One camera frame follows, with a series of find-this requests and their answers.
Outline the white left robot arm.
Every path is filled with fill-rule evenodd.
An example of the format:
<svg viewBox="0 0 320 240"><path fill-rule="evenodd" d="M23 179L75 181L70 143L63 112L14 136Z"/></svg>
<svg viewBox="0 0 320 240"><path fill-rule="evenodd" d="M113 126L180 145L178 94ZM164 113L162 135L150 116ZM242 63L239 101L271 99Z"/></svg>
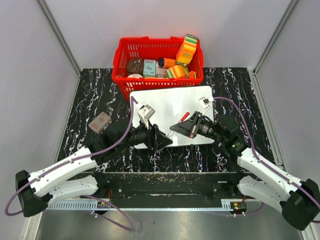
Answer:
<svg viewBox="0 0 320 240"><path fill-rule="evenodd" d="M159 151L173 141L156 124L141 123L128 130L108 127L103 133L65 159L35 172L21 170L15 175L15 187L24 217L43 212L48 205L80 196L103 198L111 192L111 185L102 173L84 178L72 178L86 170L97 168L122 149L144 144Z"/></svg>

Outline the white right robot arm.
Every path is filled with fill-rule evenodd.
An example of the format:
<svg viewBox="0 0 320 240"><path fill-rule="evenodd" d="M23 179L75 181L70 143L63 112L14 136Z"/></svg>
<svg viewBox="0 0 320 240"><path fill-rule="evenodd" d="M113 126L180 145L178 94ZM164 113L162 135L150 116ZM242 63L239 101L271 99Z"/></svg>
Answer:
<svg viewBox="0 0 320 240"><path fill-rule="evenodd" d="M217 123L196 111L190 118L172 125L170 130L190 139L200 135L221 144L230 161L254 174L228 184L233 198L252 197L281 213L295 229L304 231L320 213L320 189L310 178L303 181L271 163L243 140L238 123L223 115Z"/></svg>

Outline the white whiteboard with dark frame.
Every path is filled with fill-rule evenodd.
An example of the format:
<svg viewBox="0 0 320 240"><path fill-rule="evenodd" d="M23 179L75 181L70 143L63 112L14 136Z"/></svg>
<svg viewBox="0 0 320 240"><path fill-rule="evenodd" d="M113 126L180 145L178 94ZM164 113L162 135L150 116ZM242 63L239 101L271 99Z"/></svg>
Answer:
<svg viewBox="0 0 320 240"><path fill-rule="evenodd" d="M155 110L150 118L151 124L157 124L159 129L169 134L170 126L177 124L179 120L189 112L190 117L195 111L203 112L203 107L199 101L202 97L213 97L212 88L206 86L175 87L163 89L151 89L133 91L129 95L142 105L149 105ZM134 116L132 126L139 126L139 108L134 105ZM213 139L197 135L194 139L173 132L170 136L173 144L168 147L182 147L189 145L207 145L214 143Z"/></svg>

